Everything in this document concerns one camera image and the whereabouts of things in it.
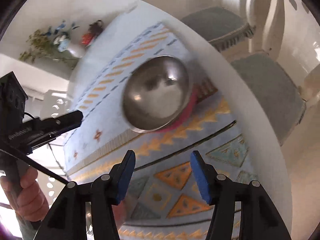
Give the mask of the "person's left hand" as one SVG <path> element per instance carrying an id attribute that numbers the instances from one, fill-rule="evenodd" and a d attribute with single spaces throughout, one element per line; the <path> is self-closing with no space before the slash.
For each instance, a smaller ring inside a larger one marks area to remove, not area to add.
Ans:
<path id="1" fill-rule="evenodd" d="M 8 199 L 11 207 L 16 211 L 19 218 L 30 222 L 38 222 L 45 218 L 49 211 L 48 201 L 36 181 L 38 171 L 29 166 L 26 173 L 21 177 L 22 191 L 16 199 Z"/>

